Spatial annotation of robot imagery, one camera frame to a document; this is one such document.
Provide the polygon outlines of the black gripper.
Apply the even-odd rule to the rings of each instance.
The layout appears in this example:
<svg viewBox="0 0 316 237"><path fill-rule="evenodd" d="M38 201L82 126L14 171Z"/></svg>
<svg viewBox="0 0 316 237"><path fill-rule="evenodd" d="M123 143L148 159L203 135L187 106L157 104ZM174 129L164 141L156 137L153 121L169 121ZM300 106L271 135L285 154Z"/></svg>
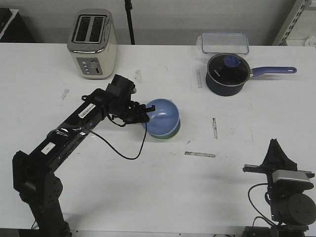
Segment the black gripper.
<svg viewBox="0 0 316 237"><path fill-rule="evenodd" d="M279 169L272 168L274 152ZM243 172L265 174L267 177L266 202L271 210L314 210L315 202L304 194L314 188L311 171L297 169L297 163L287 157L277 139L271 139L261 165L246 164Z"/></svg>
<svg viewBox="0 0 316 237"><path fill-rule="evenodd" d="M106 103L106 112L126 124L147 123L150 121L147 112L154 112L156 107L152 105L146 108L145 104L132 101L131 90L134 85L131 80L117 74L114 75L106 88L109 99Z"/></svg>

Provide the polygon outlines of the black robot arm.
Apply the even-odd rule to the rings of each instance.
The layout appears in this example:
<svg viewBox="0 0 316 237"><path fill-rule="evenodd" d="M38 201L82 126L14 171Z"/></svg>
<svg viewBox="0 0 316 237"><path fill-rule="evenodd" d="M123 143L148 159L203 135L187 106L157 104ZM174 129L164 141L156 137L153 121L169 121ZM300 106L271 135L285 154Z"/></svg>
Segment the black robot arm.
<svg viewBox="0 0 316 237"><path fill-rule="evenodd" d="M268 227L246 226L244 237L303 237L309 225L316 221L316 204L304 191L314 185L311 179L315 174L297 168L290 160L277 139L271 139L267 154L261 165L246 164L243 172L265 174L267 191L265 201L270 207L271 218L262 213Z"/></svg>
<svg viewBox="0 0 316 237"><path fill-rule="evenodd" d="M70 237L59 197L63 186L54 172L92 132L108 118L119 118L124 125L148 123L154 106L131 100L136 92L134 82L115 75L106 89L96 89L82 96L83 103L30 153L18 151L12 160L13 187L27 203L38 229L15 229L15 237Z"/></svg>

